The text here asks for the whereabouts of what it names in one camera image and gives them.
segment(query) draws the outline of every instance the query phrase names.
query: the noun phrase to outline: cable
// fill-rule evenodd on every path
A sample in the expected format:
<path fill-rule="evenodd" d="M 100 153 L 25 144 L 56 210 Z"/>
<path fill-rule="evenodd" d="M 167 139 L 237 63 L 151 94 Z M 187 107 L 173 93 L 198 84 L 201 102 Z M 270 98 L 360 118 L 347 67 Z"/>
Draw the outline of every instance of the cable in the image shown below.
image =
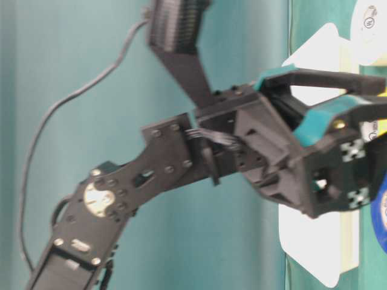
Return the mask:
<path fill-rule="evenodd" d="M 52 231 L 54 231 L 54 229 L 56 227 L 58 216 L 62 212 L 63 208 L 70 202 L 72 197 L 73 197 L 73 195 L 65 196 L 56 205 L 56 207 L 53 211 L 53 214 L 51 215 L 51 229 L 52 229 Z"/>
<path fill-rule="evenodd" d="M 113 275 L 113 267 L 114 267 L 113 260 L 108 260 L 106 263 L 106 266 L 105 266 L 105 268 L 106 268 L 105 274 L 103 275 L 103 279 L 102 279 L 102 282 L 101 282 L 101 285 L 99 288 L 100 290 L 107 290 L 108 289 L 108 285 L 109 285 L 111 276 Z"/>
<path fill-rule="evenodd" d="M 189 129 L 186 130 L 186 134 L 188 140 L 195 138 L 205 138 L 213 143 L 221 144 L 231 151 L 239 150 L 242 145 L 241 140 L 237 136 L 205 128 Z"/>
<path fill-rule="evenodd" d="M 18 222 L 18 233 L 19 233 L 19 243 L 21 247 L 21 257 L 23 260 L 26 261 L 28 264 L 28 267 L 31 271 L 31 273 L 34 270 L 34 267 L 32 265 L 30 256 L 28 254 L 27 248 L 25 246 L 25 240 L 24 240 L 24 213 L 25 213 L 25 200 L 27 195 L 27 183 L 28 183 L 28 175 L 30 172 L 31 162 L 34 155 L 34 152 L 36 150 L 37 142 L 39 141 L 39 138 L 42 134 L 42 131 L 44 127 L 47 125 L 47 122 L 52 117 L 52 115 L 65 103 L 68 103 L 71 100 L 74 100 L 76 97 L 82 95 L 84 92 L 87 92 L 89 89 L 91 89 L 93 86 L 101 82 L 103 79 L 105 79 L 108 75 L 110 75 L 123 61 L 123 59 L 126 56 L 126 53 L 128 52 L 128 48 L 130 47 L 130 44 L 132 43 L 132 40 L 138 30 L 144 26 L 149 20 L 149 13 L 144 13 L 144 20 L 134 24 L 128 31 L 127 37 L 125 39 L 125 42 L 123 44 L 123 47 L 120 51 L 120 54 L 116 61 L 109 67 L 107 67 L 104 71 L 102 71 L 94 80 L 90 81 L 77 91 L 74 91 L 70 95 L 68 95 L 66 98 L 59 100 L 54 105 L 52 105 L 51 108 L 49 108 L 48 112 L 44 115 L 34 137 L 30 144 L 30 147 L 28 149 L 27 153 L 27 159 L 24 164 L 23 173 L 22 173 L 22 187 L 21 187 L 21 194 L 20 194 L 20 209 L 19 209 L 19 222 Z"/>

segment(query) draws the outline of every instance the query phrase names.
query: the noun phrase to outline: gray cable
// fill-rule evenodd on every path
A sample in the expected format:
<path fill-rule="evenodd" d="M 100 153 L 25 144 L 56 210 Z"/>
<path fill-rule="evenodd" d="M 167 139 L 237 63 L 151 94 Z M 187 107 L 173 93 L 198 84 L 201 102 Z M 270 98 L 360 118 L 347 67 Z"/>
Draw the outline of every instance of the gray cable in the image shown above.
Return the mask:
<path fill-rule="evenodd" d="M 75 99 L 76 97 L 82 95 L 84 92 L 87 92 L 89 89 L 91 89 L 93 86 L 101 82 L 103 79 L 105 79 L 108 75 L 110 75 L 123 61 L 123 59 L 126 56 L 126 53 L 128 52 L 128 48 L 130 47 L 130 44 L 132 43 L 132 40 L 138 30 L 144 26 L 148 22 L 149 14 L 144 14 L 145 20 L 142 20 L 135 25 L 133 25 L 128 32 L 128 35 L 125 39 L 125 42 L 123 44 L 123 48 L 120 51 L 120 54 L 116 61 L 109 67 L 107 67 L 104 71 L 102 71 L 94 80 L 90 81 L 77 91 L 74 91 L 70 95 L 68 95 L 66 98 L 56 102 L 54 105 L 52 105 L 51 108 L 47 111 L 47 113 L 44 115 L 34 137 L 30 144 L 30 147 L 28 149 L 27 153 L 27 159 L 24 164 L 23 168 L 23 174 L 22 174 L 22 187 L 21 187 L 21 193 L 20 193 L 20 209 L 19 209 L 19 221 L 18 221 L 18 233 L 19 233 L 19 243 L 21 247 L 21 257 L 23 260 L 26 261 L 28 264 L 28 267 L 31 271 L 31 273 L 34 271 L 33 264 L 31 262 L 31 258 L 28 254 L 27 248 L 25 246 L 25 240 L 24 240 L 24 213 L 25 213 L 25 202 L 26 202 L 26 195 L 27 195 L 27 183 L 28 183 L 28 175 L 30 172 L 31 162 L 33 159 L 33 155 L 37 146 L 37 142 L 39 141 L 39 138 L 42 134 L 42 131 L 44 127 L 47 125 L 47 122 L 52 117 L 52 115 L 65 103 L 68 103 L 69 101 Z"/>

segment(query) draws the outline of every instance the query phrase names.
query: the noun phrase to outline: black cable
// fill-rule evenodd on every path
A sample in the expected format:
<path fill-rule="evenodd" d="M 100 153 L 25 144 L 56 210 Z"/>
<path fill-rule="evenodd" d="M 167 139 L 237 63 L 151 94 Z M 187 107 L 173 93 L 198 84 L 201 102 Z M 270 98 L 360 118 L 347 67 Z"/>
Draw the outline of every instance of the black cable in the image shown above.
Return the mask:
<path fill-rule="evenodd" d="M 113 267 L 114 267 L 113 260 L 108 260 L 105 266 L 106 268 L 105 274 L 103 275 L 103 279 L 99 288 L 100 290 L 108 289 L 111 276 L 113 275 Z"/>
<path fill-rule="evenodd" d="M 72 197 L 73 197 L 72 195 L 65 196 L 56 205 L 56 207 L 51 215 L 51 229 L 52 229 L 52 231 L 54 231 L 54 229 L 56 227 L 58 216 L 62 212 L 63 208 L 70 202 Z"/>
<path fill-rule="evenodd" d="M 74 91 L 66 98 L 56 102 L 54 105 L 52 105 L 51 108 L 49 108 L 48 112 L 44 115 L 37 132 L 35 133 L 33 140 L 30 144 L 28 153 L 27 153 L 27 159 L 24 164 L 23 173 L 22 173 L 22 187 L 21 187 L 21 194 L 20 194 L 20 209 L 19 209 L 19 222 L 18 222 L 18 233 L 19 233 L 19 243 L 21 247 L 21 257 L 23 260 L 25 260 L 28 264 L 28 267 L 31 272 L 33 272 L 34 267 L 32 265 L 30 256 L 28 254 L 27 248 L 25 246 L 25 240 L 24 240 L 24 213 L 25 213 L 25 200 L 26 200 L 26 193 L 27 193 L 27 183 L 28 183 L 28 175 L 30 171 L 30 166 L 32 162 L 32 158 L 34 155 L 34 152 L 36 150 L 37 142 L 39 141 L 39 138 L 42 134 L 42 131 L 44 127 L 47 125 L 47 122 L 52 117 L 52 115 L 65 103 L 68 103 L 69 101 L 75 99 L 76 97 L 82 95 L 84 92 L 87 92 L 89 89 L 91 89 L 93 86 L 101 82 L 103 79 L 105 79 L 108 75 L 110 75 L 123 61 L 123 59 L 126 56 L 126 53 L 128 51 L 128 48 L 130 47 L 130 44 L 132 43 L 132 40 L 138 30 L 144 26 L 148 22 L 149 13 L 145 13 L 145 19 L 136 23 L 133 25 L 128 32 L 128 35 L 125 39 L 125 42 L 123 44 L 123 48 L 120 51 L 120 54 L 117 58 L 117 60 L 109 67 L 107 67 L 101 74 L 99 74 L 94 80 L 87 83 L 77 91 Z"/>

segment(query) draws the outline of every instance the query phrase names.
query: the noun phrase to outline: blue object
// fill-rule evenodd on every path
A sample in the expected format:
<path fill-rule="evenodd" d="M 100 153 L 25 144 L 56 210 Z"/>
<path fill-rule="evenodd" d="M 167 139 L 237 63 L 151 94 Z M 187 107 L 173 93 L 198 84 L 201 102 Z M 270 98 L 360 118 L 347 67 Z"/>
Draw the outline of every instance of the blue object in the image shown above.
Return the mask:
<path fill-rule="evenodd" d="M 376 199 L 371 204 L 371 218 L 376 238 L 387 253 L 387 175 Z"/>
<path fill-rule="evenodd" d="M 310 109 L 294 135 L 304 147 L 316 144 L 325 134 L 334 117 L 369 102 L 355 95 L 342 95 Z"/>

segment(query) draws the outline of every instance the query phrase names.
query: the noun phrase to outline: black plastic part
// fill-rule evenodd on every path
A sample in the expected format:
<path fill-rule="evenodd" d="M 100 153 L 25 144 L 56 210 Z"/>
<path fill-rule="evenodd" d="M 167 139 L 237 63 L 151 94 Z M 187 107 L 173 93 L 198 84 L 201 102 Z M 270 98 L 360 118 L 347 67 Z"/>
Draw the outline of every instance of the black plastic part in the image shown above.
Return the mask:
<path fill-rule="evenodd" d="M 209 0 L 155 0 L 149 46 L 199 108 L 215 103 L 196 46 Z"/>
<path fill-rule="evenodd" d="M 100 176 L 90 176 L 79 184 L 27 289 L 89 290 L 95 285 L 133 212 L 171 188 L 189 170 L 183 166 L 185 160 L 191 160 L 184 132 L 175 126 L 182 128 L 187 123 L 187 115 L 181 115 L 145 129 L 145 132 L 160 131 L 161 135 L 149 140 L 137 159 L 124 166 L 104 163 L 98 167 L 102 172 Z M 132 180 L 149 169 L 155 173 L 154 177 L 141 187 L 135 187 Z M 105 217 L 95 216 L 85 205 L 85 190 L 91 183 L 98 191 L 109 190 L 115 195 L 114 203 L 105 210 Z M 69 223 L 69 216 L 75 217 L 76 222 Z M 74 248 L 71 245 L 74 239 L 89 245 L 90 250 L 84 253 Z M 96 257 L 100 259 L 97 264 L 93 263 Z"/>
<path fill-rule="evenodd" d="M 346 89 L 349 94 L 378 95 L 386 89 L 386 79 L 346 72 L 296 69 L 286 74 L 266 78 L 262 87 L 275 89 L 284 85 L 339 88 Z"/>

